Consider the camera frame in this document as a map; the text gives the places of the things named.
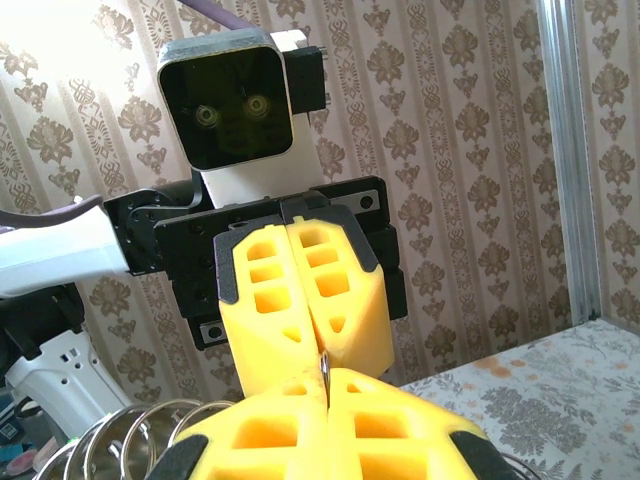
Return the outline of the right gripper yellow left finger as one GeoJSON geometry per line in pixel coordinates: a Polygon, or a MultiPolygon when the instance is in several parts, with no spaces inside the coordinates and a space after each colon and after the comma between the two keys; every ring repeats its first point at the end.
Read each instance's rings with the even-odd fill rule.
{"type": "Polygon", "coordinates": [[[180,433],[150,479],[327,479],[323,375],[306,370],[180,433]]]}

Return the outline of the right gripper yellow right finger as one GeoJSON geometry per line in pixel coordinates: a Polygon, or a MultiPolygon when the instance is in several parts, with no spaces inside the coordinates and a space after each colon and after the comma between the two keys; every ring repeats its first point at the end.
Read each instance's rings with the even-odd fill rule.
{"type": "Polygon", "coordinates": [[[506,479],[508,462],[469,419],[346,368],[329,374],[330,479],[506,479]]]}

